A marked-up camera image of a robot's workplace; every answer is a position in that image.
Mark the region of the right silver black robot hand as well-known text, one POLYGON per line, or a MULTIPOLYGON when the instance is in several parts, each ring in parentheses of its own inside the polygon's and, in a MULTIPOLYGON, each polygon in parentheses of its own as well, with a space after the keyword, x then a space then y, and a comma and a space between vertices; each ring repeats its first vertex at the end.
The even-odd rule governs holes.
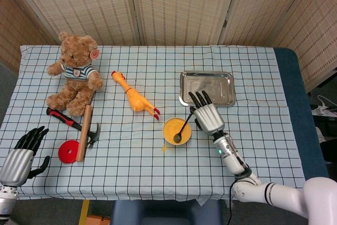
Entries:
POLYGON ((188 92, 194 106, 190 107, 190 113, 195 116, 198 128, 207 135, 215 135, 224 130, 224 120, 209 95, 202 92, 188 92))

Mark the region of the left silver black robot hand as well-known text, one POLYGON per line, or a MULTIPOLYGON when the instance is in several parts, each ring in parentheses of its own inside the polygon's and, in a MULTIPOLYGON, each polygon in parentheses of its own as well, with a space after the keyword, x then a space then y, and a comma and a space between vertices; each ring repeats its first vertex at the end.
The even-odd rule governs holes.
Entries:
POLYGON ((42 139, 48 132, 49 129, 44 126, 34 128, 18 140, 1 168, 1 185, 18 188, 28 179, 32 179, 46 170, 51 159, 49 155, 44 158, 42 165, 37 169, 32 169, 32 163, 42 139))

